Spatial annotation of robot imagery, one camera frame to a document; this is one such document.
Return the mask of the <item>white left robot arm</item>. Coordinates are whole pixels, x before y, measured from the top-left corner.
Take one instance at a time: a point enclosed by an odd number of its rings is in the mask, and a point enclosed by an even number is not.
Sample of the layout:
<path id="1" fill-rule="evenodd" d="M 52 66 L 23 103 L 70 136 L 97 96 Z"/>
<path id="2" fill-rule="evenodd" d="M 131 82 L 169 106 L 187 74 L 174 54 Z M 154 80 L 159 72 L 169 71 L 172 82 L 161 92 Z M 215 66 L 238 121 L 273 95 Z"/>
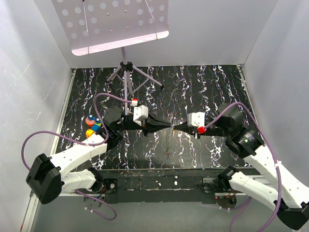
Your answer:
<path id="1" fill-rule="evenodd" d="M 104 129 L 100 128 L 79 145 L 49 157 L 45 154 L 36 157 L 26 183 L 42 204 L 50 203 L 62 192 L 76 189 L 100 192 L 104 178 L 98 171 L 94 168 L 75 171 L 74 168 L 116 147 L 123 139 L 123 131 L 141 130 L 148 135 L 171 126 L 170 122 L 149 113 L 144 105 L 134 107 L 129 115 L 117 106 L 110 107 L 103 122 L 109 133 L 108 140 L 105 140 Z"/>

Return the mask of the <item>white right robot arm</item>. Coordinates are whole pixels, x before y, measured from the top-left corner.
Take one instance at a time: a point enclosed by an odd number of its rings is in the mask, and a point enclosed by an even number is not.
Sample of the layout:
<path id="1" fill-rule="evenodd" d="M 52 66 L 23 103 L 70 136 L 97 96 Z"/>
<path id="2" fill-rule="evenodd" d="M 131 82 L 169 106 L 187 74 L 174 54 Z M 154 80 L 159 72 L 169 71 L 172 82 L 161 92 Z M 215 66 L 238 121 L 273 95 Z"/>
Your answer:
<path id="1" fill-rule="evenodd" d="M 273 214 L 260 231 L 268 227 L 275 217 L 298 231 L 309 220 L 309 188 L 277 160 L 261 130 L 254 131 L 244 126 L 244 114 L 240 108 L 246 110 L 240 102 L 222 104 L 219 115 L 213 120 L 207 119 L 204 112 L 190 113 L 187 121 L 174 129 L 197 139 L 201 136 L 225 137 L 225 145 L 269 182 L 265 185 L 229 166 L 204 188 L 240 191 L 270 208 Z"/>

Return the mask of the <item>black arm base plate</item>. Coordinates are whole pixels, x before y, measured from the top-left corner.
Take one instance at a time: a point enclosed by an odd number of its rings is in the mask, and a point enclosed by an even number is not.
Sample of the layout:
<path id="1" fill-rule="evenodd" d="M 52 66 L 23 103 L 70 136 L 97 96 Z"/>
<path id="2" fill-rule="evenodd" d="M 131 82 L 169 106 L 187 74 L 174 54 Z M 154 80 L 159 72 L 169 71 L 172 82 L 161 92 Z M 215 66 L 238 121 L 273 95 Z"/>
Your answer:
<path id="1" fill-rule="evenodd" d="M 234 208 L 237 195 L 224 191 L 217 183 L 222 169 L 132 169 L 96 170 L 90 168 L 102 184 L 95 190 L 105 202 L 220 204 Z"/>

